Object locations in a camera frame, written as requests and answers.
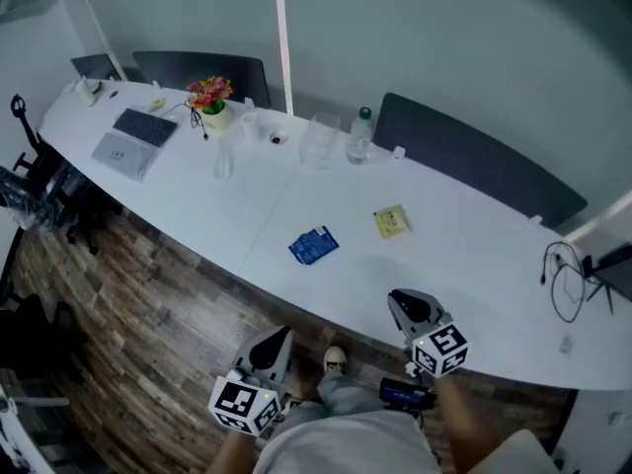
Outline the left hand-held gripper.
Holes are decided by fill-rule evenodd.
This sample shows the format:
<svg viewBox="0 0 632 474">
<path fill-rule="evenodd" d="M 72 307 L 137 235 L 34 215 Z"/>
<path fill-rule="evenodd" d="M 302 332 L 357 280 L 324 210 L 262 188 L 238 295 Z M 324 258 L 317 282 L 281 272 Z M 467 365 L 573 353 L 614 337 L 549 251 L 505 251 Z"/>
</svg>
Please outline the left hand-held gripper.
<svg viewBox="0 0 632 474">
<path fill-rule="evenodd" d="M 245 435 L 262 435 L 287 400 L 284 383 L 293 348 L 289 326 L 274 327 L 247 341 L 226 376 L 216 379 L 208 411 L 216 421 Z"/>
</svg>

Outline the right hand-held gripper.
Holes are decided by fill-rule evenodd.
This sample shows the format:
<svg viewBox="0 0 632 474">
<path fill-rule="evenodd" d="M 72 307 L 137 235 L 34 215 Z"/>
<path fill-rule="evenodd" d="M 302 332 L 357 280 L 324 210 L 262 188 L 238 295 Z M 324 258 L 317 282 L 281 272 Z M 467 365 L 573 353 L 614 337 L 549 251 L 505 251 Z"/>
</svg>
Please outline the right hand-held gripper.
<svg viewBox="0 0 632 474">
<path fill-rule="evenodd" d="M 438 300 L 414 289 L 396 288 L 387 296 L 387 306 L 396 326 L 411 337 L 411 361 L 420 371 L 443 377 L 460 367 L 467 359 L 469 343 Z M 416 328 L 432 328 L 416 334 Z"/>
</svg>

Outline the yellow packet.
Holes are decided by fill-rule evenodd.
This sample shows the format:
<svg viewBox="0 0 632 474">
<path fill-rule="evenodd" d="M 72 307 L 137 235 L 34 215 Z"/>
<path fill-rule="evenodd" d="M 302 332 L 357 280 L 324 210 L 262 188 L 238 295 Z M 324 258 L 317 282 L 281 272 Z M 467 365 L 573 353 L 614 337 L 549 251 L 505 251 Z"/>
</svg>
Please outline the yellow packet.
<svg viewBox="0 0 632 474">
<path fill-rule="evenodd" d="M 373 213 L 373 217 L 384 240 L 412 231 L 406 211 L 401 204 L 378 210 Z"/>
</svg>

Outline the blue packet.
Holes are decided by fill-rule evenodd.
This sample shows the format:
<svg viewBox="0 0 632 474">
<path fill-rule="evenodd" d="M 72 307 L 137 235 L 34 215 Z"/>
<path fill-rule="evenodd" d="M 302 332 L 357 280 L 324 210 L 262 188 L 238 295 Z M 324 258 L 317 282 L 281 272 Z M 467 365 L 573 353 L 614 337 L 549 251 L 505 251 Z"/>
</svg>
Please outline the blue packet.
<svg viewBox="0 0 632 474">
<path fill-rule="evenodd" d="M 338 242 L 326 226 L 319 226 L 301 234 L 288 246 L 296 261 L 305 266 L 313 265 L 338 248 Z"/>
</svg>

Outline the person's right forearm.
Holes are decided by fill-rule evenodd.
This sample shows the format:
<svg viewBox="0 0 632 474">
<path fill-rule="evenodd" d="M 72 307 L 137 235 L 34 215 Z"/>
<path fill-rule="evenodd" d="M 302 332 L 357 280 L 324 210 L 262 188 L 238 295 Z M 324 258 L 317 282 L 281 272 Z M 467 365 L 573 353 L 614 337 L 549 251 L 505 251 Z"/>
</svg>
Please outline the person's right forearm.
<svg viewBox="0 0 632 474">
<path fill-rule="evenodd" d="M 500 444 L 499 437 L 475 409 L 457 378 L 447 375 L 434 381 L 455 472 L 467 474 Z"/>
</svg>

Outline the person's left forearm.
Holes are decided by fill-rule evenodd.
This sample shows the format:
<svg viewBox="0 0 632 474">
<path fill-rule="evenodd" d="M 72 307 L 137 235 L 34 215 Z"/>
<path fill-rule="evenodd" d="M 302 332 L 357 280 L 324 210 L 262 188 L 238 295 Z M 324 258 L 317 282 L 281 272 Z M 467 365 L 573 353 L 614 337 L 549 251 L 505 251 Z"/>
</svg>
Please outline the person's left forearm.
<svg viewBox="0 0 632 474">
<path fill-rule="evenodd" d="M 256 439 L 253 436 L 229 432 L 205 474 L 253 474 L 255 456 Z"/>
</svg>

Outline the person's right shoe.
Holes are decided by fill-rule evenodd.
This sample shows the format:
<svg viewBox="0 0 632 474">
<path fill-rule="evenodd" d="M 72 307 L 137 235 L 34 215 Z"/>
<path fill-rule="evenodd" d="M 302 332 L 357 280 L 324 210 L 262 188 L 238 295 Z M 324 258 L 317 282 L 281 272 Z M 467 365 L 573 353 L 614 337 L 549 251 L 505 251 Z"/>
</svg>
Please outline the person's right shoe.
<svg viewBox="0 0 632 474">
<path fill-rule="evenodd" d="M 348 359 L 345 351 L 337 346 L 327 348 L 323 358 L 324 373 L 336 372 L 342 375 L 347 373 Z"/>
</svg>

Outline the black waist device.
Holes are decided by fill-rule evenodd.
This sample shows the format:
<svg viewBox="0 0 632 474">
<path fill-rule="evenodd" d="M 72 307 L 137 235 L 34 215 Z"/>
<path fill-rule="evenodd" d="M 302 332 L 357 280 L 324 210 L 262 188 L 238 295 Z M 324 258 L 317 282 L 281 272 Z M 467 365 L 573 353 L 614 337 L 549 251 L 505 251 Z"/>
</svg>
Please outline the black waist device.
<svg viewBox="0 0 632 474">
<path fill-rule="evenodd" d="M 402 412 L 423 412 L 435 406 L 436 395 L 429 388 L 383 378 L 379 398 L 388 409 Z"/>
</svg>

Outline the person's light blue trousers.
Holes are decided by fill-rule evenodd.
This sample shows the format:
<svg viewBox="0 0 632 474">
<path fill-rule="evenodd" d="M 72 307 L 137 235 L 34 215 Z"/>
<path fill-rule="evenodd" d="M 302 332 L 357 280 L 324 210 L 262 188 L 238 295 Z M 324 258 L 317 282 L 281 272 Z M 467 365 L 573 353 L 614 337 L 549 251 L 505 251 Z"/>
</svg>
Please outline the person's light blue trousers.
<svg viewBox="0 0 632 474">
<path fill-rule="evenodd" d="M 378 392 L 356 383 L 337 370 L 327 372 L 316 387 L 319 402 L 303 401 L 287 414 L 284 425 L 298 426 L 333 417 L 383 411 Z"/>
</svg>

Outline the person's pale shirt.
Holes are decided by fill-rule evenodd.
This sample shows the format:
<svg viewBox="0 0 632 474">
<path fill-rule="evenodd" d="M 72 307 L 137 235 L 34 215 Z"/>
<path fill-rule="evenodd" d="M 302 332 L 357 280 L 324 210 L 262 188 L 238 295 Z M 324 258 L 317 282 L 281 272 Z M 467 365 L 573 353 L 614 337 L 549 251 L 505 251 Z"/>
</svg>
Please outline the person's pale shirt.
<svg viewBox="0 0 632 474">
<path fill-rule="evenodd" d="M 379 411 L 298 425 L 271 439 L 254 474 L 442 474 L 417 422 Z M 468 474 L 560 474 L 529 431 L 511 435 Z"/>
</svg>

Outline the long dark grey partition panel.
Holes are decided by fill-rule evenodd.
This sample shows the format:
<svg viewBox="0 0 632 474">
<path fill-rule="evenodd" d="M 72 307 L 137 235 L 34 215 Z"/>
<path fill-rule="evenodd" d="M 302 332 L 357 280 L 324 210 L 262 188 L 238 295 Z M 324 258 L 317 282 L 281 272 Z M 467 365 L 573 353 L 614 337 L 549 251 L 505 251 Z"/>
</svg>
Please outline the long dark grey partition panel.
<svg viewBox="0 0 632 474">
<path fill-rule="evenodd" d="M 394 93 L 382 99 L 374 143 L 556 228 L 588 206 L 575 190 L 494 137 Z"/>
</svg>

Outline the clear plastic water bottle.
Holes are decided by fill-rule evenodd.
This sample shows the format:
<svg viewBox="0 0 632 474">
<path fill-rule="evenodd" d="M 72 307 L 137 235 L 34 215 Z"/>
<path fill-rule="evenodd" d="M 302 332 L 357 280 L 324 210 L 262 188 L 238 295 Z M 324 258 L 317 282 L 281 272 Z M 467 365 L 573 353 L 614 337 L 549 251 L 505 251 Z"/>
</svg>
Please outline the clear plastic water bottle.
<svg viewBox="0 0 632 474">
<path fill-rule="evenodd" d="M 361 107 L 352 122 L 346 150 L 347 158 L 352 164 L 359 165 L 368 159 L 373 132 L 371 118 L 371 109 Z"/>
</svg>

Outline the clear plastic container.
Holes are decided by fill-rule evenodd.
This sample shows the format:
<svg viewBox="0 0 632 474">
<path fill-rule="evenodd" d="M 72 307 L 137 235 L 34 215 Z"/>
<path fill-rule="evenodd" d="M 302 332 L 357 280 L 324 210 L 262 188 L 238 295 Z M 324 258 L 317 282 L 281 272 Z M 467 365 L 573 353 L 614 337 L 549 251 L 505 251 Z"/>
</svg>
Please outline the clear plastic container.
<svg viewBox="0 0 632 474">
<path fill-rule="evenodd" d="M 300 163 L 317 171 L 327 169 L 338 142 L 339 132 L 339 117 L 317 113 L 307 124 L 301 137 L 298 148 Z"/>
</svg>

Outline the black monitor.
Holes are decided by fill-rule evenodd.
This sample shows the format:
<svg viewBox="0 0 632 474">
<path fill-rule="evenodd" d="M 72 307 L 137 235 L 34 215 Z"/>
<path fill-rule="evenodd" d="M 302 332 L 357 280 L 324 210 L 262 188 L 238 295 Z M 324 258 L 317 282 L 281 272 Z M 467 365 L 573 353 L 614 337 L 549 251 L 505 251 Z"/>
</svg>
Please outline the black monitor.
<svg viewBox="0 0 632 474">
<path fill-rule="evenodd" d="M 586 298 L 590 301 L 599 291 L 605 289 L 610 313 L 613 313 L 611 292 L 615 291 L 632 302 L 632 243 L 625 243 L 592 263 L 594 290 Z"/>
</svg>

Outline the clear crumpled plastic bag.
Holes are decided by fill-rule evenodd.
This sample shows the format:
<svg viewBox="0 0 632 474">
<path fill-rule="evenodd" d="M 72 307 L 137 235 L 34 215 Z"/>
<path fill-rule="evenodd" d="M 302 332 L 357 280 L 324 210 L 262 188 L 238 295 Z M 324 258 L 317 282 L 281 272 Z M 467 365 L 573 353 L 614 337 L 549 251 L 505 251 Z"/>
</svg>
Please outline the clear crumpled plastic bag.
<svg viewBox="0 0 632 474">
<path fill-rule="evenodd" d="M 218 140 L 218 151 L 213 164 L 213 176 L 216 180 L 228 180 L 234 170 L 234 147 L 228 137 L 221 137 Z"/>
</svg>

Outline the black office chair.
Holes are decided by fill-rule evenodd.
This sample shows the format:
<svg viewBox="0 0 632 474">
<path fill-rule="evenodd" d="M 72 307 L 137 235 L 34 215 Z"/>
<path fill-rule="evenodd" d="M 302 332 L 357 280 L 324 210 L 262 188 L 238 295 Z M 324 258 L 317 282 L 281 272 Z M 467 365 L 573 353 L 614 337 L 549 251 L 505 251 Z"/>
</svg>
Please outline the black office chair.
<svg viewBox="0 0 632 474">
<path fill-rule="evenodd" d="M 84 346 L 89 337 L 70 305 L 59 301 L 48 318 L 36 294 L 23 298 L 11 292 L 7 300 L 16 306 L 0 307 L 0 368 L 13 370 L 20 380 L 64 372 L 82 384 L 85 378 L 74 360 L 87 360 Z"/>
</svg>

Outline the white paper roll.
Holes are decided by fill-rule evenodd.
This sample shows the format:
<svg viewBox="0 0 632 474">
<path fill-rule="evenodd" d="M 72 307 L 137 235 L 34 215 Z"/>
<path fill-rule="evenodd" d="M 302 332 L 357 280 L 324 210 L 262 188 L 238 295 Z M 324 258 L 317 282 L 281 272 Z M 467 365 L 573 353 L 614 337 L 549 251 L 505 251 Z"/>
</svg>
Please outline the white paper roll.
<svg viewBox="0 0 632 474">
<path fill-rule="evenodd" d="M 249 111 L 241 116 L 244 134 L 253 141 L 261 139 L 261 129 L 256 111 Z"/>
</svg>

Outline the silver laptop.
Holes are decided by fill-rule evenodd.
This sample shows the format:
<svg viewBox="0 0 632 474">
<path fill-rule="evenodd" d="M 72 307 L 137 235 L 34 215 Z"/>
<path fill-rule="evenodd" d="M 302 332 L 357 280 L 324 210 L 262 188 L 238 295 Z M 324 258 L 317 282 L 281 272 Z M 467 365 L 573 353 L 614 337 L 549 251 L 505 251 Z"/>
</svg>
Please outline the silver laptop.
<svg viewBox="0 0 632 474">
<path fill-rule="evenodd" d="M 157 147 L 122 133 L 107 132 L 91 158 L 121 175 L 141 183 L 159 154 Z"/>
</svg>

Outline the black keyboard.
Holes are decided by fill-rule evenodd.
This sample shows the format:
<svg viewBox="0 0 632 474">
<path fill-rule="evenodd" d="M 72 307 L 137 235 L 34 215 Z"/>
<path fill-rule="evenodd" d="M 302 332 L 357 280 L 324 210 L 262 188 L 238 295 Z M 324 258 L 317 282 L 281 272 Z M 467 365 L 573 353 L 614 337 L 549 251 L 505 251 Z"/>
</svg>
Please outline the black keyboard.
<svg viewBox="0 0 632 474">
<path fill-rule="evenodd" d="M 162 147 L 178 125 L 134 109 L 126 109 L 116 120 L 113 128 L 146 144 Z"/>
</svg>

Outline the white pot with colourful flowers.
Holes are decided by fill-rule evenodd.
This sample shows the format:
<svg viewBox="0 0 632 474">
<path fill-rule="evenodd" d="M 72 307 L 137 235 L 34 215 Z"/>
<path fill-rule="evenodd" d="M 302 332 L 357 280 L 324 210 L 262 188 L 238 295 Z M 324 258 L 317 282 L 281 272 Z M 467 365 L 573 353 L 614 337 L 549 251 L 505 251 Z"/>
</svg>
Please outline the white pot with colourful flowers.
<svg viewBox="0 0 632 474">
<path fill-rule="evenodd" d="M 189 106 L 199 115 L 205 127 L 221 131 L 232 122 L 227 100 L 233 94 L 231 81 L 212 76 L 196 81 L 187 87 Z"/>
</svg>

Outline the grey roller blind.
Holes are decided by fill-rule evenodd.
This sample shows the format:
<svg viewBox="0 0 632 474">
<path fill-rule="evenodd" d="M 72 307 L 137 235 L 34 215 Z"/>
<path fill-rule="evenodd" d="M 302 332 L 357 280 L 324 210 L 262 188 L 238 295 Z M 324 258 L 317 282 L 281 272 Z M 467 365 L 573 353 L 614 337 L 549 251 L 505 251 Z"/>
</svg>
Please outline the grey roller blind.
<svg viewBox="0 0 632 474">
<path fill-rule="evenodd" d="M 118 62 L 170 50 L 249 56 L 263 62 L 272 106 L 286 109 L 277 0 L 90 0 Z"/>
<path fill-rule="evenodd" d="M 632 0 L 285 0 L 293 109 L 350 122 L 395 93 L 587 200 L 632 191 Z"/>
</svg>

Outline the plastic wrapped office chair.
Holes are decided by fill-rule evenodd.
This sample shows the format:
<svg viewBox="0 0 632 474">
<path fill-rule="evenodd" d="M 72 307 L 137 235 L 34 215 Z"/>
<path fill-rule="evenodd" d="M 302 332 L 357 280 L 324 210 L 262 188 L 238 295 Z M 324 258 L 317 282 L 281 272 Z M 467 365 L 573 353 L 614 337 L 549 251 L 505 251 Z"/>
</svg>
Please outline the plastic wrapped office chair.
<svg viewBox="0 0 632 474">
<path fill-rule="evenodd" d="M 25 231 L 61 227 L 67 217 L 62 187 L 68 175 L 60 169 L 52 174 L 35 170 L 21 176 L 0 166 L 0 207 L 6 207 Z"/>
</svg>

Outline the dark grey desk partition panel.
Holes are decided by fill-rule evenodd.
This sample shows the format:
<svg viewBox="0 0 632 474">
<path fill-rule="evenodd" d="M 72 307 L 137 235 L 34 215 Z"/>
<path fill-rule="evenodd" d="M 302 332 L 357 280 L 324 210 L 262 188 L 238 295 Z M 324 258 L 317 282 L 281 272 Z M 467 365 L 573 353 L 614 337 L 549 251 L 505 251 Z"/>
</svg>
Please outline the dark grey desk partition panel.
<svg viewBox="0 0 632 474">
<path fill-rule="evenodd" d="M 189 51 L 135 51 L 132 57 L 150 84 L 157 82 L 161 87 L 186 90 L 196 81 L 223 77 L 231 81 L 231 100 L 243 103 L 249 98 L 257 108 L 272 107 L 261 59 Z"/>
</svg>

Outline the white tumbler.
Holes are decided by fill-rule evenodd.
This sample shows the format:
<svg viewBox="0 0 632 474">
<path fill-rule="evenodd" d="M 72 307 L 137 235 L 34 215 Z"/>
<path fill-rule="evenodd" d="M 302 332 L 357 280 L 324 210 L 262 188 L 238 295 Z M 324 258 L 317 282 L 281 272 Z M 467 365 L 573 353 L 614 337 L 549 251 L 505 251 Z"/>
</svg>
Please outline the white tumbler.
<svg viewBox="0 0 632 474">
<path fill-rule="evenodd" d="M 89 80 L 86 77 L 81 77 L 75 84 L 74 91 L 88 107 L 92 107 L 96 104 L 102 87 L 101 80 Z"/>
</svg>

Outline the small dark grey partition panel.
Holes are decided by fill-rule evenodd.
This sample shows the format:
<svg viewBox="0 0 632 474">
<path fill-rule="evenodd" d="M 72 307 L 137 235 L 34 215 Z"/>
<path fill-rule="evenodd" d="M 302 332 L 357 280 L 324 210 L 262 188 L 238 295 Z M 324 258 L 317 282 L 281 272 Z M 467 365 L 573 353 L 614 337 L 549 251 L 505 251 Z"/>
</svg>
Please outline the small dark grey partition panel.
<svg viewBox="0 0 632 474">
<path fill-rule="evenodd" d="M 71 59 L 77 73 L 87 79 L 120 81 L 118 71 L 106 53 L 92 54 Z"/>
</svg>

